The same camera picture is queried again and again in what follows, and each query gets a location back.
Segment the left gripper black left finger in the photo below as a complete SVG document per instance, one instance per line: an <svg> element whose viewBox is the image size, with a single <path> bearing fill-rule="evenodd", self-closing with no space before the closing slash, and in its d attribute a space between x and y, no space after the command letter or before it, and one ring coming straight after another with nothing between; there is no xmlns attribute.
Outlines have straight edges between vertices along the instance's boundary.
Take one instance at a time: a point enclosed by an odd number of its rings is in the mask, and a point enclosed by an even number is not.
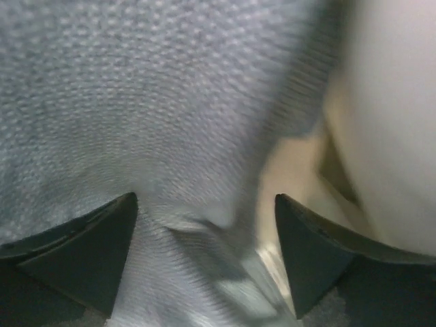
<svg viewBox="0 0 436 327"><path fill-rule="evenodd" d="M136 196L1 246L2 326L104 326L136 224Z"/></svg>

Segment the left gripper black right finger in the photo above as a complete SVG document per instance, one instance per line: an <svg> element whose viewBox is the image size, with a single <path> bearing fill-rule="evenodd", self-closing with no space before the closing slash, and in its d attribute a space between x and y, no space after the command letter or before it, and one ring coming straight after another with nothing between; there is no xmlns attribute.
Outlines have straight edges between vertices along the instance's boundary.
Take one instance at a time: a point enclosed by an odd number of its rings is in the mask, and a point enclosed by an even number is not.
<svg viewBox="0 0 436 327"><path fill-rule="evenodd" d="M434 326L435 258L387 246L275 198L295 316L304 326Z"/></svg>

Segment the white pillow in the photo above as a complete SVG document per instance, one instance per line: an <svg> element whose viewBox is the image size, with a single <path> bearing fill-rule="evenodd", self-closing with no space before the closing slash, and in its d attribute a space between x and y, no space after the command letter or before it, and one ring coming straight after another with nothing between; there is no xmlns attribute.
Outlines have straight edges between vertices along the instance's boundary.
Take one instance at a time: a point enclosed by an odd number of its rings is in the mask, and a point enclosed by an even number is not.
<svg viewBox="0 0 436 327"><path fill-rule="evenodd" d="M273 244L285 193L347 228L435 254L435 2L347 1L316 129L266 166L258 232Z"/></svg>

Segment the blue pillowcase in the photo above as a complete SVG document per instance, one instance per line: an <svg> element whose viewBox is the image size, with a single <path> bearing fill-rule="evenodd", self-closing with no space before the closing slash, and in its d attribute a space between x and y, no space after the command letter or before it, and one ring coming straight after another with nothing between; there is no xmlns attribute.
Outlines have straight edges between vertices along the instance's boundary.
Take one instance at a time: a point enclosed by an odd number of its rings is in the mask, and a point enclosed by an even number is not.
<svg viewBox="0 0 436 327"><path fill-rule="evenodd" d="M291 326L256 251L268 157L316 123L339 1L2 1L1 243L126 193L109 326Z"/></svg>

